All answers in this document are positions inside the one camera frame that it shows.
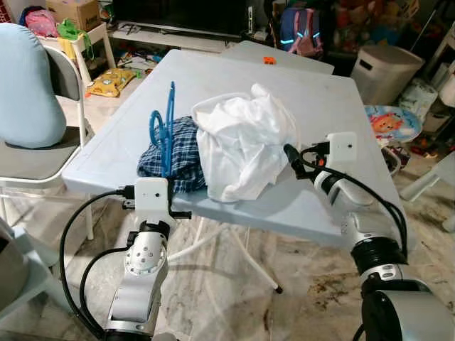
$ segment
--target tile floor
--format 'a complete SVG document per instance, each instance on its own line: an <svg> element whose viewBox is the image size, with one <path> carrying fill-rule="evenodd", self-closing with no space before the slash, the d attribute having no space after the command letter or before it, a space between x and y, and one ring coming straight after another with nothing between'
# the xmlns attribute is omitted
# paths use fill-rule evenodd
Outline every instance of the tile floor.
<svg viewBox="0 0 455 341"><path fill-rule="evenodd" d="M86 100L86 113L95 131L139 83L140 80L134 80L120 98L91 96ZM61 103L65 112L74 112L73 104L65 100ZM395 185L403 188L433 163L414 157L395 176ZM454 198L454 189L440 182L413 204L403 205L409 228L418 238L409 261L455 315L455 238L441 228L441 222L454 212ZM20 218L30 234L54 249L63 225L79 205L18 198L7 203L10 221ZM169 241L171 254L192 243L199 219L179 224ZM93 241L86 241L79 248L83 221L75 225L69 237L68 246L72 248L68 250L67 272L76 286L91 257L103 249L124 245L132 214L122 211L118 202L105 200L95 208L95 221ZM213 230L217 225L208 221L205 230ZM246 239L246 227L231 228ZM182 341L352 339L360 323L361 300L358 275L347 251L253 229L248 249L280 282L283 294L277 295L246 263L226 230L199 251L170 264L162 287L157 330L172 332ZM94 266L87 280L89 308L101 324L107 318L121 273L122 255L109 255ZM94 338L73 316L42 295L0 321L0 340Z"/></svg>

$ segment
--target white shelf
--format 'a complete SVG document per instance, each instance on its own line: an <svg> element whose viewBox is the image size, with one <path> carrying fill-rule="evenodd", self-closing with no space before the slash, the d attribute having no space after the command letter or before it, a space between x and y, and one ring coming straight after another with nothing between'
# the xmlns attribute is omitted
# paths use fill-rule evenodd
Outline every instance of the white shelf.
<svg viewBox="0 0 455 341"><path fill-rule="evenodd" d="M109 33L109 37L141 41L143 43L176 46L183 49L200 50L212 53L221 53L227 48L225 41L223 40L179 36L176 34L162 34L147 31L145 29L141 29L139 32L130 34L123 31L114 31Z"/></svg>

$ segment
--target blue chair cushion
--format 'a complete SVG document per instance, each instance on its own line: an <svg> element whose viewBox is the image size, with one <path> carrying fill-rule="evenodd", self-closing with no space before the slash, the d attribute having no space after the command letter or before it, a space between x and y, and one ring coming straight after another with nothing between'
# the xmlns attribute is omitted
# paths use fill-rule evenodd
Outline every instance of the blue chair cushion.
<svg viewBox="0 0 455 341"><path fill-rule="evenodd" d="M0 46L0 139L24 148L58 143L66 119L44 47L30 30L13 23L0 23Z"/></svg>

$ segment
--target plaid shirt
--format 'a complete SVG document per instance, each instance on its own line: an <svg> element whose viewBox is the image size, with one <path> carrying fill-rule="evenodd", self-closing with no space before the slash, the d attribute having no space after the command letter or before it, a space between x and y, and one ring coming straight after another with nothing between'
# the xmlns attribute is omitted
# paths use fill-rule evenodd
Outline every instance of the plaid shirt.
<svg viewBox="0 0 455 341"><path fill-rule="evenodd" d="M182 117L173 122L172 169L174 193L187 193L205 187L204 174L200 166L199 150L196 142L196 126L191 117ZM155 136L158 140L158 128ZM150 143L139 159L139 176L161 176L161 151Z"/></svg>

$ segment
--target yellow bag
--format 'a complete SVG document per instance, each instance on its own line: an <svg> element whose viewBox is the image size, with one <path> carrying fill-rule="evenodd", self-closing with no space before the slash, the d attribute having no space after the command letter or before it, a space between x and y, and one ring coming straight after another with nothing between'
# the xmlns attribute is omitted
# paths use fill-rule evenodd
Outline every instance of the yellow bag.
<svg viewBox="0 0 455 341"><path fill-rule="evenodd" d="M117 97L134 76L135 74L131 70L109 69L87 87L87 92L106 97Z"/></svg>

